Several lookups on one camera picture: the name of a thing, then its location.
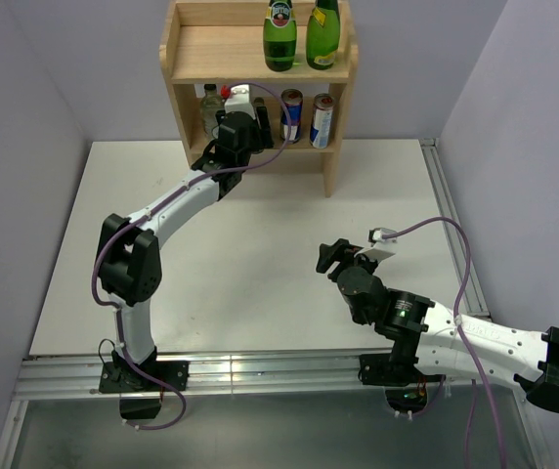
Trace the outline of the blue Red Bull can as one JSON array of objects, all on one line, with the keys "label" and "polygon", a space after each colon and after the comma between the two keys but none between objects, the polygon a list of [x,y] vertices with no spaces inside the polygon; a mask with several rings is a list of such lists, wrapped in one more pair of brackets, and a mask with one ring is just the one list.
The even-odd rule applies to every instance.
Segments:
[{"label": "blue Red Bull can", "polygon": [[288,114],[281,115],[280,136],[290,144],[295,144],[301,138],[303,95],[297,89],[285,89],[281,93],[281,100]]}]

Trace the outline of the silver Red Bull can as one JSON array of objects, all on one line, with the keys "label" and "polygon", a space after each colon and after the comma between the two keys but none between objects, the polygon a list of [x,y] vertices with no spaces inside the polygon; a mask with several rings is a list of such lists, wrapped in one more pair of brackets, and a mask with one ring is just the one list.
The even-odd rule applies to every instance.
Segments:
[{"label": "silver Red Bull can", "polygon": [[313,101],[312,122],[310,127],[310,143],[315,149],[328,146],[334,99],[329,94],[318,94]]}]

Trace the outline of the green bottle red label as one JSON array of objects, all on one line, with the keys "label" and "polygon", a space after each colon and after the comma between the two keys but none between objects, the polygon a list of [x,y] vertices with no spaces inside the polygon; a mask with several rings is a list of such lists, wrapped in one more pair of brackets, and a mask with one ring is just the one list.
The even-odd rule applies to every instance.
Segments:
[{"label": "green bottle red label", "polygon": [[297,24],[290,1],[270,1],[263,26],[266,66],[277,72],[292,68],[297,44]]}]

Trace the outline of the green bottle yellow label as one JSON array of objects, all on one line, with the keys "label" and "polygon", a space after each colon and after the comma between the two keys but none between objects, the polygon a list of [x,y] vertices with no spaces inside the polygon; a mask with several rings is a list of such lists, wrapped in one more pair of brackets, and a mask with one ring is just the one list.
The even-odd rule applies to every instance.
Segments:
[{"label": "green bottle yellow label", "polygon": [[340,15],[337,0],[319,0],[309,17],[306,32],[306,60],[311,68],[333,66],[340,39]]}]

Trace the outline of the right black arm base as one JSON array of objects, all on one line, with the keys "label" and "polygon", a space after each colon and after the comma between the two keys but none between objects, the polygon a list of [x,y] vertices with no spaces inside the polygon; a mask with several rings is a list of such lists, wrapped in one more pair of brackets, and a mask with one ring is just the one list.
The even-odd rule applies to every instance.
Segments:
[{"label": "right black arm base", "polygon": [[388,412],[397,419],[425,414],[442,394],[445,375],[426,375],[413,365],[392,363],[391,353],[359,355],[358,379],[365,386],[384,390]]}]

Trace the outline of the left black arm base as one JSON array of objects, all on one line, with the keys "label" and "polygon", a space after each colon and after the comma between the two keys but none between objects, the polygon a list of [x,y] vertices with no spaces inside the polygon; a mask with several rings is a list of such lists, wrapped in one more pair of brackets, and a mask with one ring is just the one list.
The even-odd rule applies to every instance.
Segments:
[{"label": "left black arm base", "polygon": [[[186,361],[157,361],[142,370],[171,385],[178,391],[185,391],[189,377],[190,363]],[[126,420],[140,421],[155,419],[162,407],[166,389],[132,369],[117,353],[103,364],[98,391],[102,395],[119,397],[119,413]]]}]

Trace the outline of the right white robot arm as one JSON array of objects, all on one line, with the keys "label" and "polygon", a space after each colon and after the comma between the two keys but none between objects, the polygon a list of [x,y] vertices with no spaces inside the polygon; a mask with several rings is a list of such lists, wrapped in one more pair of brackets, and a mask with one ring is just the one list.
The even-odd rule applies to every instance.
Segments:
[{"label": "right white robot arm", "polygon": [[352,321],[371,326],[393,343],[387,353],[360,357],[363,384],[405,387],[442,377],[486,380],[520,390],[532,405],[559,413],[559,327],[544,332],[508,328],[388,288],[375,270],[390,255],[344,238],[319,248],[316,271],[337,286]]}]

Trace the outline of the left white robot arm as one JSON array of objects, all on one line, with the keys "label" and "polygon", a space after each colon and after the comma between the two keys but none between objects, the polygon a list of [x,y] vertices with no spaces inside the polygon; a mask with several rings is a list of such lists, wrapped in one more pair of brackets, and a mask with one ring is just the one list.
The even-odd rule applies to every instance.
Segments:
[{"label": "left white robot arm", "polygon": [[133,389],[146,390],[158,379],[150,305],[162,280],[161,247],[190,218],[239,184],[252,154],[272,146],[268,111],[257,98],[250,113],[224,113],[217,138],[174,191],[141,212],[104,220],[92,290],[100,284],[108,299],[98,303],[114,308],[113,366]]}]

